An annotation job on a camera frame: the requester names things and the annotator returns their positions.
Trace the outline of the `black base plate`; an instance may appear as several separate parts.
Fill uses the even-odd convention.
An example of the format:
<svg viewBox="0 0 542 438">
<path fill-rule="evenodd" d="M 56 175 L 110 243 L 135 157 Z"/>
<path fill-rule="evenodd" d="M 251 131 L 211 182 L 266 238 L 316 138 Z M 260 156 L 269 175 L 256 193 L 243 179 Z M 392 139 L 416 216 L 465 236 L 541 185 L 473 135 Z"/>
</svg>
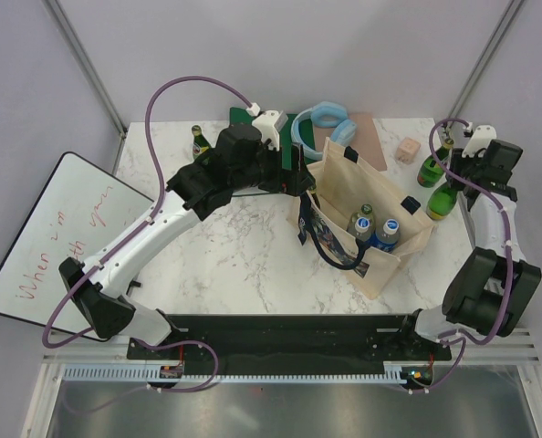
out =
<svg viewBox="0 0 542 438">
<path fill-rule="evenodd" d="M 177 360 L 219 371 L 380 371 L 387 361 L 446 361 L 451 352 L 413 332 L 412 315 L 171 315 L 176 329 L 151 351 L 130 342 L 130 360 Z"/>
</svg>

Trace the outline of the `clear bottle green cap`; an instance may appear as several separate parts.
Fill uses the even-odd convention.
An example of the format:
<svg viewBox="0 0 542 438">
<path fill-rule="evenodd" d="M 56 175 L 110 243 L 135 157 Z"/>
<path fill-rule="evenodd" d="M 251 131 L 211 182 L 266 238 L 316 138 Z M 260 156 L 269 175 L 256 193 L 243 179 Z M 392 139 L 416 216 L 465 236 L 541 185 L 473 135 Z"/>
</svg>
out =
<svg viewBox="0 0 542 438">
<path fill-rule="evenodd" d="M 350 217 L 350 222 L 355 224 L 360 217 L 367 218 L 371 223 L 374 222 L 374 212 L 370 203 L 364 203 Z"/>
</svg>

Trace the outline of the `Pocari Sweat bottle right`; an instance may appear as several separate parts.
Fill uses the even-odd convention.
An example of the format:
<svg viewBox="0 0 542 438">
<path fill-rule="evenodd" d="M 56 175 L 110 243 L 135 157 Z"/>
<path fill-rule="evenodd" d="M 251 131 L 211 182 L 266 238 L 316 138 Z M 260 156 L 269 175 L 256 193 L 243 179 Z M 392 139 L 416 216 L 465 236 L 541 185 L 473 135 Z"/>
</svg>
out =
<svg viewBox="0 0 542 438">
<path fill-rule="evenodd" d="M 395 219 L 387 219 L 372 237 L 372 246 L 391 253 L 400 240 L 400 225 Z"/>
</svg>

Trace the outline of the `cream canvas tote bag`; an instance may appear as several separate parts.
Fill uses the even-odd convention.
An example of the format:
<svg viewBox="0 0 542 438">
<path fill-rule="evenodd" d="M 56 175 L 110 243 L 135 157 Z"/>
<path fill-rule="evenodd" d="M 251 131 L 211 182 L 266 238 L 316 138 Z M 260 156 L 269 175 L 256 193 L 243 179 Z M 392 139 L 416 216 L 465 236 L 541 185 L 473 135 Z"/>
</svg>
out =
<svg viewBox="0 0 542 438">
<path fill-rule="evenodd" d="M 312 247 L 374 299 L 423 250 L 433 221 L 420 203 L 350 147 L 327 139 L 322 158 L 308 166 L 316 186 L 299 196 L 287 220 Z"/>
</svg>

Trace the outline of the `green Perrier bottle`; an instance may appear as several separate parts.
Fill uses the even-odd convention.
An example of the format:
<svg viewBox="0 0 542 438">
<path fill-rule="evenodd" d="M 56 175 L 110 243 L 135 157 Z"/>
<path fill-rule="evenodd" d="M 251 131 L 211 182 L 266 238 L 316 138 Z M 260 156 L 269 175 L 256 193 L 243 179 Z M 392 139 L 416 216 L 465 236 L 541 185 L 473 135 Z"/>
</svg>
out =
<svg viewBox="0 0 542 438">
<path fill-rule="evenodd" d="M 450 152 L 454 146 L 454 141 L 450 138 L 446 138 L 442 146 L 438 148 L 435 152 L 437 157 L 442 161 L 443 164 L 446 164 Z M 423 163 L 417 175 L 417 183 L 425 188 L 434 187 L 442 178 L 443 170 L 439 164 L 434 160 L 433 156 L 430 155 Z"/>
</svg>

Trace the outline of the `Pocari Sweat bottle left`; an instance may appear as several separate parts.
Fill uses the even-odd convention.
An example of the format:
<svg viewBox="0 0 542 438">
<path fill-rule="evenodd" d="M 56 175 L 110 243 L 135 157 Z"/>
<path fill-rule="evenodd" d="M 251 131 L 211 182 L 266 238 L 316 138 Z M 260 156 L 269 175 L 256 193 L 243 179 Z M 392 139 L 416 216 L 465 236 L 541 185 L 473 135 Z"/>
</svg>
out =
<svg viewBox="0 0 542 438">
<path fill-rule="evenodd" d="M 350 233 L 363 243 L 369 242 L 374 231 L 374 223 L 367 218 L 360 217 L 355 224 L 351 226 Z"/>
</svg>

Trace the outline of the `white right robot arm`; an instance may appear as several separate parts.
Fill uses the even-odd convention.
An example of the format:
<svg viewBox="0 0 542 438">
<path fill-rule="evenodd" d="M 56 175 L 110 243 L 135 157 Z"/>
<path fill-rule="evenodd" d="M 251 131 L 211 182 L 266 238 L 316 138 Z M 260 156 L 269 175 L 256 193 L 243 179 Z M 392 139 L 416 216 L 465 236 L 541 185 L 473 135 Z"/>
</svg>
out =
<svg viewBox="0 0 542 438">
<path fill-rule="evenodd" d="M 530 265 L 517 242 L 517 193 L 509 184 L 522 156 L 520 147 L 492 140 L 466 157 L 456 149 L 450 175 L 436 189 L 427 213 L 438 219 L 462 194 L 474 222 L 474 249 L 448 286 L 443 303 L 421 310 L 414 328 L 397 336 L 397 348 L 407 359 L 418 359 L 430 340 L 464 336 L 476 345 L 509 336 L 541 281 L 539 267 Z"/>
</svg>

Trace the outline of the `left aluminium frame post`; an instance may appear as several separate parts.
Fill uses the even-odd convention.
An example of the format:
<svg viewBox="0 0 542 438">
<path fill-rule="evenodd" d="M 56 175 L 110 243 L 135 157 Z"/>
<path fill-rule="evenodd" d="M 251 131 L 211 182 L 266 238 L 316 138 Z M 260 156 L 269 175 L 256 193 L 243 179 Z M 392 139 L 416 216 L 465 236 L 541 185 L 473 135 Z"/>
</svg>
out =
<svg viewBox="0 0 542 438">
<path fill-rule="evenodd" d="M 99 104 L 108 116 L 112 126 L 118 133 L 119 138 L 123 140 L 127 135 L 127 127 L 95 69 L 87 50 L 80 41 L 78 33 L 71 24 L 67 13 L 57 0 L 44 0 L 43 5 L 51 15 L 51 18 L 65 40 L 69 51 L 76 60 L 81 72 L 91 87 Z"/>
</svg>

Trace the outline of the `whiteboard with red writing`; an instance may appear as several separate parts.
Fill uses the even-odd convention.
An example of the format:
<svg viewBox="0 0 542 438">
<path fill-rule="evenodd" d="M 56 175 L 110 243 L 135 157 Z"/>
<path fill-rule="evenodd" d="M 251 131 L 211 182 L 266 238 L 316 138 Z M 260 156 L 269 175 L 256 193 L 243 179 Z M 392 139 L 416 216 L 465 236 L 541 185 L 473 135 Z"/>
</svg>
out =
<svg viewBox="0 0 542 438">
<path fill-rule="evenodd" d="M 64 153 L 0 265 L 0 316 L 46 325 L 67 293 L 59 265 L 101 251 L 150 205 L 146 195 Z"/>
</svg>

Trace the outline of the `pocari sweat bottle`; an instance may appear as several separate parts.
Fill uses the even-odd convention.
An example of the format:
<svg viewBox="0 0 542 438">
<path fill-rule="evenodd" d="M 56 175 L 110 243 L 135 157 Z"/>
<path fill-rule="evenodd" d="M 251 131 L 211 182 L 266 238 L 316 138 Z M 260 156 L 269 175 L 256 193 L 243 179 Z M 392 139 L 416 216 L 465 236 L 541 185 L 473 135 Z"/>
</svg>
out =
<svg viewBox="0 0 542 438">
<path fill-rule="evenodd" d="M 395 219 L 387 219 L 372 237 L 372 246 L 391 253 L 400 240 L 400 225 Z"/>
<path fill-rule="evenodd" d="M 374 223 L 367 218 L 360 217 L 355 224 L 351 226 L 350 233 L 363 243 L 369 242 L 374 231 Z"/>
</svg>

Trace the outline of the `light blue headphones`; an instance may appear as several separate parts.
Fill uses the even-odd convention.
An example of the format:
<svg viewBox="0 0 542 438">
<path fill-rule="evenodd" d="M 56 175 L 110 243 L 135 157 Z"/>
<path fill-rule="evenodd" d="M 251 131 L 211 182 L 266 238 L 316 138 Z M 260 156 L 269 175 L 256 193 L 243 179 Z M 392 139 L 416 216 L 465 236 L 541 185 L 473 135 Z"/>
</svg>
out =
<svg viewBox="0 0 542 438">
<path fill-rule="evenodd" d="M 337 103 L 322 101 L 318 105 L 304 109 L 294 118 L 290 135 L 292 142 L 301 147 L 304 157 L 312 161 L 319 161 L 323 153 L 311 149 L 303 141 L 300 123 L 305 120 L 310 120 L 312 125 L 318 128 L 333 128 L 330 139 L 343 147 L 350 146 L 357 131 L 357 123 L 349 117 L 346 108 Z"/>
</svg>

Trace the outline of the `green glass bottle gold cap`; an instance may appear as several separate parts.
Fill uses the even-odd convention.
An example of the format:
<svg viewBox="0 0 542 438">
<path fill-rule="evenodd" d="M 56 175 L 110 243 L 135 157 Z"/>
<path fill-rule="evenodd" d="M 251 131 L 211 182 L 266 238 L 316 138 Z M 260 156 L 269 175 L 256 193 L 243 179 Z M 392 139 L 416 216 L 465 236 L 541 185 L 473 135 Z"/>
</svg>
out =
<svg viewBox="0 0 542 438">
<path fill-rule="evenodd" d="M 191 128 L 193 135 L 192 153 L 193 159 L 197 160 L 200 155 L 212 148 L 211 143 L 204 137 L 203 130 L 199 125 L 193 125 Z"/>
</svg>

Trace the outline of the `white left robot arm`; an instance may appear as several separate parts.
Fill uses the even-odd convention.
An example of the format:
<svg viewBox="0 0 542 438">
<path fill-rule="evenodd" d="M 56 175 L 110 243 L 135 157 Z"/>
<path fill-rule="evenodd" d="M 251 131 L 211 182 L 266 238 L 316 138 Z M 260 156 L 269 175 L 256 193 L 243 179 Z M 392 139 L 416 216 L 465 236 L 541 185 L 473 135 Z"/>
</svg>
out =
<svg viewBox="0 0 542 438">
<path fill-rule="evenodd" d="M 58 268 L 71 300 L 100 339 L 126 334 L 147 343 L 160 359 L 179 348 L 172 324 L 126 296 L 131 280 L 179 235 L 230 203 L 247 188 L 298 197 L 315 183 L 303 148 L 290 146 L 291 167 L 281 151 L 269 148 L 254 126 L 223 129 L 216 145 L 181 167 L 166 183 L 162 200 L 127 228 L 115 242 L 85 261 L 65 259 Z"/>
</svg>

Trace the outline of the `pink cube power adapter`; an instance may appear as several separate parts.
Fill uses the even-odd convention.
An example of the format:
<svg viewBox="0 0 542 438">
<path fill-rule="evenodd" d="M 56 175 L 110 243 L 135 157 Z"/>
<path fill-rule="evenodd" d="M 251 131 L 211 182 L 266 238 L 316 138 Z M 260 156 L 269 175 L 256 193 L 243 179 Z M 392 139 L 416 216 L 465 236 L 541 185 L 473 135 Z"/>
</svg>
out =
<svg viewBox="0 0 542 438">
<path fill-rule="evenodd" d="M 394 158 L 397 162 L 412 164 L 421 148 L 421 143 L 413 138 L 405 137 L 398 145 Z"/>
</svg>

